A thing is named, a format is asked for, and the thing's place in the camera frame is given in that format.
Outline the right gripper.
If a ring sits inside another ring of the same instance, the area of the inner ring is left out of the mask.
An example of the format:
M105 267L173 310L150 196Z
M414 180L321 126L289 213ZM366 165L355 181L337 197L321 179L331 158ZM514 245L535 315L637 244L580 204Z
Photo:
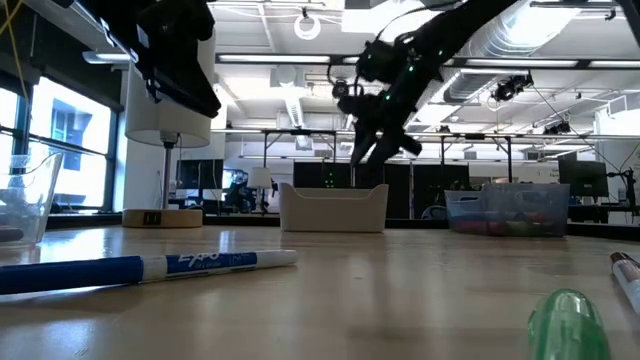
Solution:
M338 108L353 116L355 138L350 165L356 166L369 150L367 166L377 168L399 151L418 155L419 141L404 124L416 112L424 92L424 46L415 38L365 43L355 64L354 94L338 100Z

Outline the white shade table lamp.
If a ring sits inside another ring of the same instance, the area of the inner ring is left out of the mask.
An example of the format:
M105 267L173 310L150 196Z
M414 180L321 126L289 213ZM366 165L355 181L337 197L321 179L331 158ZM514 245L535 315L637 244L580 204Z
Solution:
M203 225L202 210L171 209L168 200L173 149L209 146L211 122L210 116L170 100L154 102L135 65L129 65L123 226L164 229Z

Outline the blue dry-erase marker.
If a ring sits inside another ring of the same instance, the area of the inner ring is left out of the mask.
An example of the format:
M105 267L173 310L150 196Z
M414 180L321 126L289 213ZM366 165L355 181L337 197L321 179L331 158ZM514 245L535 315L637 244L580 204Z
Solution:
M156 281L291 266L294 250L123 256L0 266L0 295Z

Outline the brown white dry-erase marker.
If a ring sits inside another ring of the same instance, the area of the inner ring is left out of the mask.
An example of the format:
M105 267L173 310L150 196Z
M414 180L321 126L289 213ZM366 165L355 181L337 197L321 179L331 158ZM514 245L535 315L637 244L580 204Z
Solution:
M611 271L634 312L640 315L640 263L623 252L610 255Z

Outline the small white table lamp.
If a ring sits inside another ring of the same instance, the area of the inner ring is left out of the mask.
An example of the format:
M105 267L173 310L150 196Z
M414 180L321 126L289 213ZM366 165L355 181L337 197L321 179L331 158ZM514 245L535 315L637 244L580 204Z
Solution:
M247 187L259 192L259 211L265 215L268 210L267 192L272 189L271 172L267 167L253 167L249 171Z

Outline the clear shallow plastic bin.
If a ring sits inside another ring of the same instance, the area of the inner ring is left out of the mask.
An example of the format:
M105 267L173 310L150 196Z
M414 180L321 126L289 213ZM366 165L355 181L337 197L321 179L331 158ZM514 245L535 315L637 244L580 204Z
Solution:
M62 154L47 157L11 155L0 163L0 226L20 228L24 237L0 248L30 247L43 237Z

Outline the translucent green pen highlighter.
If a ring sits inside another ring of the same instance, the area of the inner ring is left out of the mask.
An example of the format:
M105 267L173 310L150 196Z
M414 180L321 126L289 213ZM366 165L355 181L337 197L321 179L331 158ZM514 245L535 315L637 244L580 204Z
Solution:
M595 304L574 289L544 296L528 319L527 360L611 360Z

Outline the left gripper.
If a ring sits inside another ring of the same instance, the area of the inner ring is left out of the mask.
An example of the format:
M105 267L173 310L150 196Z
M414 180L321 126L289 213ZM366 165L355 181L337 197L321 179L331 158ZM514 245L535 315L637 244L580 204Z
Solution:
M213 35L206 0L94 0L94 14L131 56L155 103L218 115L221 103L198 64L198 45Z

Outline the white plastic bin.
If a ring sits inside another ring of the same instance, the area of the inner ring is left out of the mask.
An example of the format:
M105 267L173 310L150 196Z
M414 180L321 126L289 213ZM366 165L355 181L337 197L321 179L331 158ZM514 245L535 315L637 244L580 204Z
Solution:
M389 186L372 189L296 188L279 185L283 232L381 233Z

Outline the large pink highlighter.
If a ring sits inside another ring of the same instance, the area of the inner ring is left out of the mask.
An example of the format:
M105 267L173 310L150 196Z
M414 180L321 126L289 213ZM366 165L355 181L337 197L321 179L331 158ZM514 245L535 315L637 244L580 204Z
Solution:
M507 224L501 221L454 218L449 225L453 231L475 235L504 236L508 230Z

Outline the black cabinet row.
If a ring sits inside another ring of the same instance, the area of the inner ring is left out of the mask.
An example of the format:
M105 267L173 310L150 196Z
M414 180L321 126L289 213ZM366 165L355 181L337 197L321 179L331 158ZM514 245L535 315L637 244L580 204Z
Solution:
M365 164L299 162L293 167L293 185L302 188L368 189L389 186L386 216L420 219L430 206L445 204L446 190L470 187L469 167L450 164L392 164L374 170Z

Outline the black aluminium table frame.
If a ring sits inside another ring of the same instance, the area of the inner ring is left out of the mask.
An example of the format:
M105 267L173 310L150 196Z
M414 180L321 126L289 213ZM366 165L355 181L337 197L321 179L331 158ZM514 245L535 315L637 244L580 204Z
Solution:
M110 214L54 214L50 215L46 230L82 229L90 227L115 226L122 223L122 215ZM206 226L251 226L251 227L280 227L277 217L215 217L206 215L203 219ZM387 219L385 227L388 229L447 229L446 220L409 220ZM640 243L640 226L569 223L569 236L603 238L616 241L630 241Z

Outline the black tripod stand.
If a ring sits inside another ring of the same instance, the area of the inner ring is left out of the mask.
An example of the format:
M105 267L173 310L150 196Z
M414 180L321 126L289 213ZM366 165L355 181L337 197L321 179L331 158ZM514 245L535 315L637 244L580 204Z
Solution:
M640 216L640 208L636 202L636 193L634 184L636 183L634 178L634 171L631 168L619 172L608 172L608 178L619 177L624 185L623 199L619 199L618 202L621 207L627 209L633 216Z

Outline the long ceiling light bar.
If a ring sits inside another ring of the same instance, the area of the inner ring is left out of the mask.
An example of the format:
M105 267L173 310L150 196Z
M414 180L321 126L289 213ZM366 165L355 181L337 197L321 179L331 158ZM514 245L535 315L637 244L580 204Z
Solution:
M344 65L354 66L359 57L355 55L291 55L222 53L216 56L219 64L234 65ZM640 70L640 59L551 59L551 58L488 58L453 57L443 67L450 68L513 68L549 70Z

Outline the grey translucent plastic bin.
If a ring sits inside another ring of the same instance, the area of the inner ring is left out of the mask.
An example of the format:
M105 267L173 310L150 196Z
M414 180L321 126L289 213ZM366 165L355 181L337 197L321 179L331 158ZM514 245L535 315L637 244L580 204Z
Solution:
M454 218L536 223L533 237L563 237L567 232L567 184L493 183L479 191L445 192L448 223Z

